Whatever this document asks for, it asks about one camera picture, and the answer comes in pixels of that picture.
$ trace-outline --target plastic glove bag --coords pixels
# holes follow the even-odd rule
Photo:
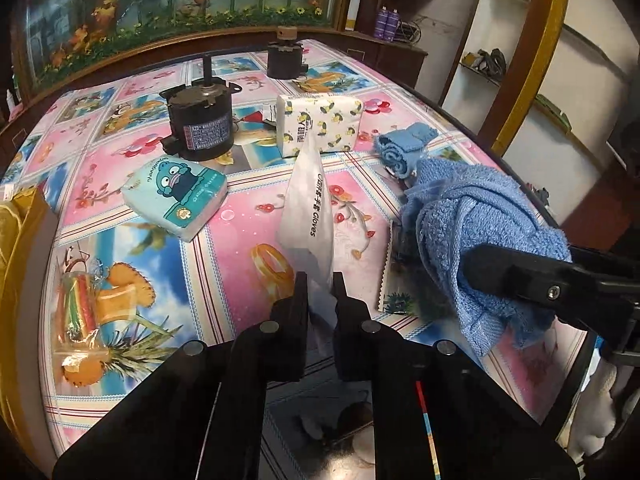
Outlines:
[[[322,349],[337,317],[331,295],[334,270],[334,218],[329,189],[314,136],[306,136],[293,167],[282,210],[278,242],[295,271],[306,272],[309,319]]]

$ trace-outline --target tissue pack with lemon pattern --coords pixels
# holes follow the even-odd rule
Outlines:
[[[338,94],[281,95],[276,102],[276,142],[282,156],[296,156],[307,135],[321,153],[353,149],[362,117],[362,101]]]

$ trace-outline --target purple spray can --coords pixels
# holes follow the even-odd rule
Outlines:
[[[394,9],[393,12],[389,13],[389,17],[386,20],[385,33],[383,34],[382,39],[385,41],[393,41],[396,36],[396,30],[398,30],[399,24],[400,14],[398,14],[397,9]]]
[[[378,15],[376,16],[376,27],[373,29],[373,37],[378,38],[379,40],[385,35],[385,26],[386,20],[389,17],[389,11],[386,10],[386,7],[382,7],[378,11]]]

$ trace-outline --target blue towel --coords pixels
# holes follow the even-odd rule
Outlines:
[[[517,347],[539,339],[552,311],[473,290],[459,272],[462,255],[482,243],[571,260],[564,233],[538,223],[516,181],[480,164],[424,158],[406,196],[402,226],[415,229],[422,262],[455,306],[474,351],[487,354],[507,325]]]
[[[407,178],[415,169],[422,149],[438,136],[438,132],[423,123],[414,123],[404,130],[396,130],[375,137],[373,145],[385,166],[398,178]]]

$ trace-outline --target silver screw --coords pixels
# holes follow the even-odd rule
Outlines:
[[[380,331],[380,323],[377,321],[373,321],[372,319],[367,319],[360,324],[360,328],[369,334],[375,334]]]
[[[552,285],[549,287],[549,290],[546,292],[546,296],[551,300],[557,300],[560,296],[560,287],[557,285]]]
[[[268,321],[264,321],[260,324],[260,332],[265,334],[275,334],[278,330],[280,330],[280,325],[277,321],[272,319]]]
[[[204,343],[202,341],[187,341],[182,346],[182,351],[188,356],[198,355],[205,349]]]
[[[444,355],[453,355],[456,353],[456,345],[448,339],[438,341],[436,348],[438,349],[438,352]]]

